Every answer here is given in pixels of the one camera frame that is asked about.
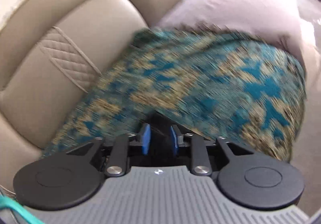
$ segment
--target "floor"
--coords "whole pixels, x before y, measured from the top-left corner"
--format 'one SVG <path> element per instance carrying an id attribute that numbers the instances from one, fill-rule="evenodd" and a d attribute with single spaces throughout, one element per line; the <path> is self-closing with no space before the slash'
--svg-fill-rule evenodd
<path id="1" fill-rule="evenodd" d="M 306 21 L 307 29 L 314 30 L 315 44 L 321 53 L 321 2 L 318 0 L 297 0 L 300 16 Z M 321 208 L 321 78 L 307 94 L 306 113 L 293 149 L 291 164 L 303 174 L 306 188 L 298 206 L 312 216 Z"/>

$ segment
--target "teal strap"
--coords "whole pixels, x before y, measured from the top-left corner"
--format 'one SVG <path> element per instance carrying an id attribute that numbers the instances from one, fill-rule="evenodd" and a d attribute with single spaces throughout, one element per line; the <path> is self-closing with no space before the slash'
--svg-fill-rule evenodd
<path id="1" fill-rule="evenodd" d="M 18 202 L 0 195 L 0 211 L 4 209 L 10 209 L 17 212 L 28 224 L 44 224 L 41 220 L 38 220 Z"/>

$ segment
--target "quilted stitching panel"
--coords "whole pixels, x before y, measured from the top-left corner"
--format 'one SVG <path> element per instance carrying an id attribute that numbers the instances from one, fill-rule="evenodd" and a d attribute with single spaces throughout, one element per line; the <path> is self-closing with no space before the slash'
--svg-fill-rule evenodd
<path id="1" fill-rule="evenodd" d="M 40 41 L 41 50 L 82 90 L 86 91 L 96 79 L 97 72 L 77 49 L 55 28 Z"/>

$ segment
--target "silver bolt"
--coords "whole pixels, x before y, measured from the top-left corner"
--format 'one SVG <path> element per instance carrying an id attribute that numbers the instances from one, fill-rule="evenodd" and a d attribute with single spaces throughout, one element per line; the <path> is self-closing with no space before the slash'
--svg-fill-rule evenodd
<path id="1" fill-rule="evenodd" d="M 110 166 L 107 168 L 107 172 L 109 174 L 113 174 L 113 175 L 117 175 L 117 174 L 120 174 L 122 172 L 122 168 L 121 167 L 118 167 L 118 166 Z"/>
<path id="2" fill-rule="evenodd" d="M 206 174 L 206 173 L 209 173 L 210 172 L 210 169 L 206 166 L 196 166 L 194 168 L 194 171 L 197 173 L 197 174 Z"/>

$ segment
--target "blue and tan patterned cloth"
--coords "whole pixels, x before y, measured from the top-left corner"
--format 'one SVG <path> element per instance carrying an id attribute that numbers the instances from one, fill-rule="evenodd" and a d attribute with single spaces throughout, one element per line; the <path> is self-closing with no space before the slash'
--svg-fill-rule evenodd
<path id="1" fill-rule="evenodd" d="M 289 160 L 304 99 L 299 62 L 258 37 L 146 29 L 67 117 L 44 156 L 131 132 L 156 110 L 206 138 L 245 141 Z"/>

